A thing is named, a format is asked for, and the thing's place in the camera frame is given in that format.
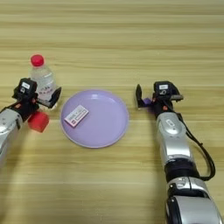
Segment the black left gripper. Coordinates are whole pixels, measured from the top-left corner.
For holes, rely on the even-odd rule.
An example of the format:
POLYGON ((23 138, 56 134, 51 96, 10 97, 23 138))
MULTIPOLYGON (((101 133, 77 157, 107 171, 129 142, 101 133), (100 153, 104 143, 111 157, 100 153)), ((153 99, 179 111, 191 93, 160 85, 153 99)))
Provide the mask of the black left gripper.
MULTIPOLYGON (((39 110, 39 106, 42 105, 44 107, 47 107, 49 109, 52 109, 54 105, 58 102, 60 98, 61 88, 58 87, 52 94, 52 98, 50 101, 47 100, 41 100, 39 98, 31 100, 22 100, 22 101, 16 101, 15 103, 8 106, 8 109, 11 109, 21 116, 22 120, 25 122, 31 115, 33 115, 36 111, 39 110)), ((14 92, 13 99, 18 99, 18 92, 14 92)))

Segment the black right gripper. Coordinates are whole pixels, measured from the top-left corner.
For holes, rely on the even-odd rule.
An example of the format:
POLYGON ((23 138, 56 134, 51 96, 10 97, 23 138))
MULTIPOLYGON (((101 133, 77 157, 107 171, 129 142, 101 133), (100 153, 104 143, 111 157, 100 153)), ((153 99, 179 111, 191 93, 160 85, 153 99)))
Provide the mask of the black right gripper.
MULTIPOLYGON (((173 94, 172 96, 154 94, 152 96, 151 110, 155 117, 158 117, 165 112, 173 111, 172 101, 180 102, 182 100, 184 100, 184 96, 182 94, 173 94)), ((140 85, 136 86, 136 103, 139 109, 144 107, 144 100, 142 98, 142 89, 140 85)))

